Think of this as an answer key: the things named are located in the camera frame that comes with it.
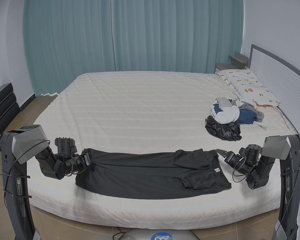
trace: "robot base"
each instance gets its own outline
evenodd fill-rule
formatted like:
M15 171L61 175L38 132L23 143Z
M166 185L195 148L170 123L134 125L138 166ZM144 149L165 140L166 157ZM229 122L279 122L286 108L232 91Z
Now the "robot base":
M124 233L119 240L199 240L190 230L133 229Z

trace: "wall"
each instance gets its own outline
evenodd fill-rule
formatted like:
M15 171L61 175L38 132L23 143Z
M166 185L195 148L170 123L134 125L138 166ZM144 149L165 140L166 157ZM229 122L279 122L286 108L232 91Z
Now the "wall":
M21 106L33 89L23 44L24 0L0 0L0 85L11 83Z
M255 44L300 69L300 1L244 0L241 54Z

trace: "nightstand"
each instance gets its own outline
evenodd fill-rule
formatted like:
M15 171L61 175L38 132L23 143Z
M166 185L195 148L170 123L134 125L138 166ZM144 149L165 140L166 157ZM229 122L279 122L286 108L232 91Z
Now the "nightstand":
M226 64L226 63L216 63L216 71L219 72L221 70L225 69L245 69L245 67L248 65L248 57L238 53L234 52L234 56L230 56L232 64Z

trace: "floral pillow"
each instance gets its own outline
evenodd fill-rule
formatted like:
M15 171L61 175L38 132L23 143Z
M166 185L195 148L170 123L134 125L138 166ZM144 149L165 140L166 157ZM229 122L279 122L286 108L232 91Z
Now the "floral pillow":
M252 100L258 105L278 106L280 103L250 69L226 69L216 74L233 87L240 99Z

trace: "shiny black fabric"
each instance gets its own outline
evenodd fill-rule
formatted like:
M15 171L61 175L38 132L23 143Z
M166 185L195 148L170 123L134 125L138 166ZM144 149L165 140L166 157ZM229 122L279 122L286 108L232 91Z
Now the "shiny black fabric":
M76 185L106 196L175 199L231 188L215 150L128 154L89 148L85 152L91 165L76 176Z
M205 119L205 128L209 134L227 141L241 140L242 136L240 125L236 122L228 124L219 124L212 116Z

